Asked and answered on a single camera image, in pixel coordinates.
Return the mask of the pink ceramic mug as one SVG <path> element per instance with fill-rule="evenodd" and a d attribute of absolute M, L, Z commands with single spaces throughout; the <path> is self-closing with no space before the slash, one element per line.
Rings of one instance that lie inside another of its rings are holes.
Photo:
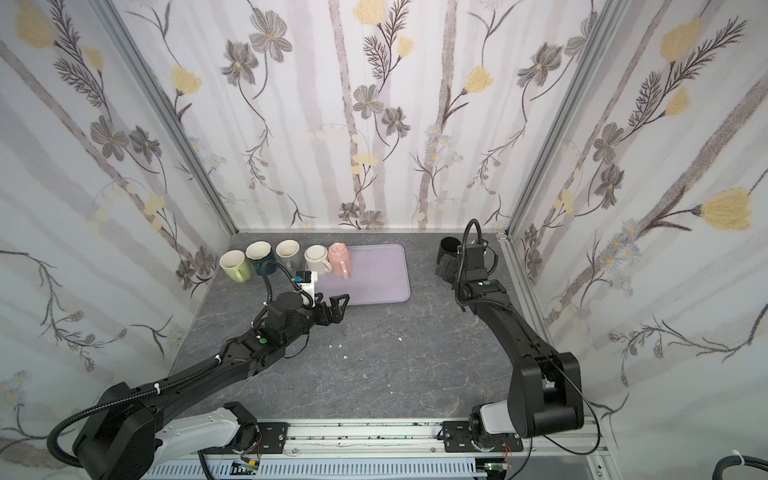
<path fill-rule="evenodd" d="M 336 242 L 328 248 L 328 259 L 332 266 L 332 273 L 349 279 L 352 271 L 350 251 L 346 244 Z"/>

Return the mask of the white ceramic mug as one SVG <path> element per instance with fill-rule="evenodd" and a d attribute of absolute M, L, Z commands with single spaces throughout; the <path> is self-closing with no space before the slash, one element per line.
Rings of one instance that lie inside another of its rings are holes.
<path fill-rule="evenodd" d="M 304 252 L 304 259 L 306 269 L 317 273 L 319 276 L 333 272 L 328 248 L 323 245 L 309 246 Z"/>

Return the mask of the grey ceramic mug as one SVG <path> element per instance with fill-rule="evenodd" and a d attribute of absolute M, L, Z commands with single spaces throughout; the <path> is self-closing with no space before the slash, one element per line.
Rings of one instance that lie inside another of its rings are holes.
<path fill-rule="evenodd" d="M 303 256 L 300 243 L 297 240 L 287 239 L 279 242 L 275 247 L 275 254 L 288 271 L 295 272 L 301 267 Z"/>

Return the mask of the dark green ceramic mug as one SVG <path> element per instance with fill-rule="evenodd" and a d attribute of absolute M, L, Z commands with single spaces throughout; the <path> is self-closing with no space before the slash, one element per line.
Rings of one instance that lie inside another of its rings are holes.
<path fill-rule="evenodd" d="M 269 242 L 259 240 L 251 243 L 246 248 L 245 255 L 251 262 L 257 275 L 271 275 L 276 272 L 276 258 Z"/>

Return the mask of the light green ceramic mug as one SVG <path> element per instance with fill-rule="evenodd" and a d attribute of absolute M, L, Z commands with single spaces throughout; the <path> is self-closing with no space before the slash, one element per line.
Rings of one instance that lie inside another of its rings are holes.
<path fill-rule="evenodd" d="M 232 281 L 238 284 L 247 283 L 252 279 L 252 267 L 243 251 L 227 251 L 219 258 L 219 266 Z"/>

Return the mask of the black ceramic mug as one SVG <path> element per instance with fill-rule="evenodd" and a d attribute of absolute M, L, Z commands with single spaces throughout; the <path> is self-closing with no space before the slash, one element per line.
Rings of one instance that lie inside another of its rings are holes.
<path fill-rule="evenodd" d="M 449 260 L 457 259 L 460 247 L 460 239 L 453 236 L 442 238 L 439 243 L 436 262 L 440 263 L 444 258 L 448 258 Z"/>

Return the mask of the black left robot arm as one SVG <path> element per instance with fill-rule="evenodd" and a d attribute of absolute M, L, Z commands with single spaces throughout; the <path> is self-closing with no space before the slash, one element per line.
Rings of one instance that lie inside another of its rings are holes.
<path fill-rule="evenodd" d="M 309 303 L 300 291 L 284 292 L 213 357 L 135 388 L 124 382 L 110 387 L 95 406 L 57 425 L 47 448 L 92 479 L 139 479 L 158 464 L 209 448 L 248 450 L 263 435 L 241 403 L 228 402 L 197 416 L 187 417 L 185 411 L 263 372 L 313 327 L 341 322 L 349 300 L 347 294 L 329 300 L 316 295 Z"/>

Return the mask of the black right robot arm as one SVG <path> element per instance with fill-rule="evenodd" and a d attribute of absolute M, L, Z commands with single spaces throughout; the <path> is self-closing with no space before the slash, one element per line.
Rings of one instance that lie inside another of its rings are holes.
<path fill-rule="evenodd" d="M 507 355 L 511 378 L 504 401 L 481 405 L 480 424 L 489 434 L 523 438 L 578 430 L 584 425 L 580 365 L 560 353 L 526 322 L 506 288 L 489 277 L 485 248 L 441 240 L 436 275 L 452 285 L 457 304 L 485 323 Z"/>

